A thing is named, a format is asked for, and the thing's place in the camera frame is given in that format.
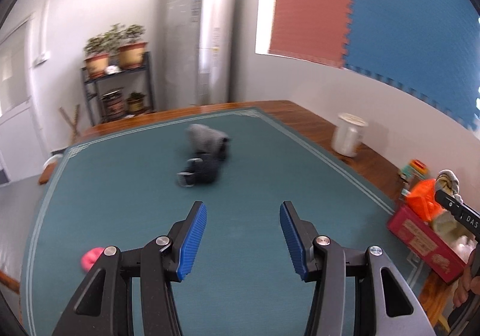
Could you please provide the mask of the person's hand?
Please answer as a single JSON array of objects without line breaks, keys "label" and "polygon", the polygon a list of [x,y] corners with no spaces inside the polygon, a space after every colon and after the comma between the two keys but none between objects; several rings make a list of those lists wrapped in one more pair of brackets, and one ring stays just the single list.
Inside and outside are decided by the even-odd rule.
[{"label": "person's hand", "polygon": [[459,280],[458,286],[453,295],[453,305],[455,308],[459,308],[466,302],[469,297],[469,293],[480,295],[480,278],[473,277],[471,272],[471,262],[465,267],[464,273]]}]

